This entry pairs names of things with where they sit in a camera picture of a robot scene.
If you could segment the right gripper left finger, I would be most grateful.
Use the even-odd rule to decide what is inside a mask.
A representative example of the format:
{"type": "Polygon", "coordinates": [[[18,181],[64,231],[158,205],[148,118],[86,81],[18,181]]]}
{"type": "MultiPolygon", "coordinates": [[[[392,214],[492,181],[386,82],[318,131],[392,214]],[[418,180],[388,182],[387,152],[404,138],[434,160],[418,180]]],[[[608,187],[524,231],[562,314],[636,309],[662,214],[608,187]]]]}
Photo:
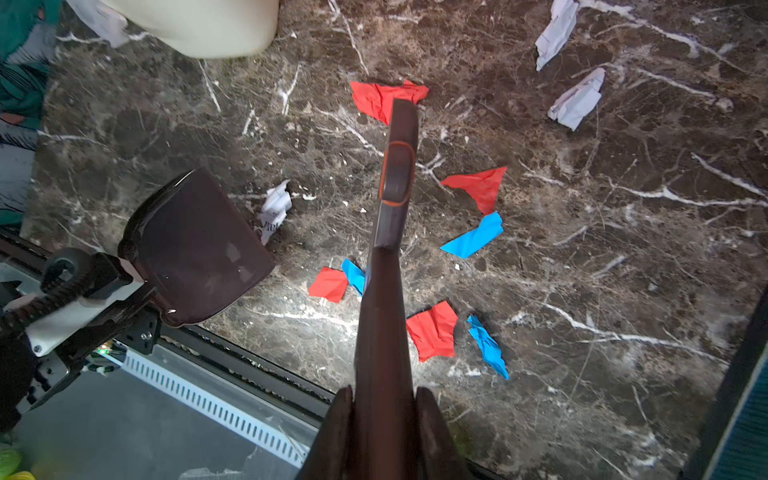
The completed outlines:
{"type": "Polygon", "coordinates": [[[346,386],[334,396],[297,480],[347,478],[353,411],[353,390],[346,386]]]}

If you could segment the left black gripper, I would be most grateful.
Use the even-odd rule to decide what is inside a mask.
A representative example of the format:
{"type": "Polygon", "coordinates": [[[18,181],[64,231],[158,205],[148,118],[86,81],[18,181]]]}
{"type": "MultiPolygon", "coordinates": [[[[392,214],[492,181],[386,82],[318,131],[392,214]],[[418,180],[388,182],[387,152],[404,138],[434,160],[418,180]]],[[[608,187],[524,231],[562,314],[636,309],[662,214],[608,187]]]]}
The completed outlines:
{"type": "Polygon", "coordinates": [[[113,294],[103,302],[78,300],[41,322],[58,327],[83,321],[53,347],[35,341],[39,357],[35,372],[35,406],[40,407],[68,387],[80,375],[86,360],[103,345],[115,340],[127,350],[150,353],[160,336],[160,313],[151,304],[152,287],[141,287],[120,300],[113,294]]]}

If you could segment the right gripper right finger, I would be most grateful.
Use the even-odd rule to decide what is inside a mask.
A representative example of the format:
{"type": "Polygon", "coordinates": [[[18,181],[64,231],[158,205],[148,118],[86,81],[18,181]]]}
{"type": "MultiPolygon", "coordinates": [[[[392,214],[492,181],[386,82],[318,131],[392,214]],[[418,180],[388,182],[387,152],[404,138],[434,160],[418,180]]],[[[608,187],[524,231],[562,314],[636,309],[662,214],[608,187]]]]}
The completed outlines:
{"type": "Polygon", "coordinates": [[[433,393],[416,390],[418,419],[418,478],[427,480],[472,479],[466,460],[458,452],[433,393]]]}

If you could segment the dark brown hand brush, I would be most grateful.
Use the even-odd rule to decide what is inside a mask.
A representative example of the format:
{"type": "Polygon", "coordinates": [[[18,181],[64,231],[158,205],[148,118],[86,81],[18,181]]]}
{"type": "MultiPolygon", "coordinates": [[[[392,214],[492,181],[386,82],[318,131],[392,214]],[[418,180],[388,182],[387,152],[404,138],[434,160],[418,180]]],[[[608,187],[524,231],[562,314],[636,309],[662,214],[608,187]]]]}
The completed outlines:
{"type": "Polygon", "coordinates": [[[355,358],[355,479],[413,479],[416,420],[399,249],[415,176],[416,106],[393,103],[377,195],[355,358]]]}

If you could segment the dark brown dustpan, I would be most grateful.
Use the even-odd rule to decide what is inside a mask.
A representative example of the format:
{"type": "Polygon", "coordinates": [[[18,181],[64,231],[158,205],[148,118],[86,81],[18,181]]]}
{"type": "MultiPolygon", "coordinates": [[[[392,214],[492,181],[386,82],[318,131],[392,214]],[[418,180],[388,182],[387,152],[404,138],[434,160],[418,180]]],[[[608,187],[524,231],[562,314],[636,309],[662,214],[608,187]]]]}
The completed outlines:
{"type": "Polygon", "coordinates": [[[204,168],[147,198],[117,248],[154,291],[151,303],[172,328],[201,323],[274,269],[259,236],[204,168]]]}

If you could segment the cream trash bin with liner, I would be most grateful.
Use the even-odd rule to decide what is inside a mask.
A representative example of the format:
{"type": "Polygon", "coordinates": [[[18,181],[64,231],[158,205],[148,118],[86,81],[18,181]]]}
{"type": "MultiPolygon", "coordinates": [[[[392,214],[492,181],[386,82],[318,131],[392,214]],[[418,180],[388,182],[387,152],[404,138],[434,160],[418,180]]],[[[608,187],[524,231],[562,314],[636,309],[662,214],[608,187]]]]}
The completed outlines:
{"type": "Polygon", "coordinates": [[[263,52],[275,37],[278,0],[102,0],[67,4],[96,35],[117,48],[139,34],[197,59],[238,58],[263,52]]]}

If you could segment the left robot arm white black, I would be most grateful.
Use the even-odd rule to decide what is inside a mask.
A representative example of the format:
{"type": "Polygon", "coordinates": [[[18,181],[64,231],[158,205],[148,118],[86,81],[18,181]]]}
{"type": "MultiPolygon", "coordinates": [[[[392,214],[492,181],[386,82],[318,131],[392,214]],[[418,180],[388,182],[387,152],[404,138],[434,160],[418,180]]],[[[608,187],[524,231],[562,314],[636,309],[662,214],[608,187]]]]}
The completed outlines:
{"type": "Polygon", "coordinates": [[[116,256],[66,248],[49,257],[39,291],[13,299],[1,315],[1,431],[69,386],[153,293],[116,256]]]}

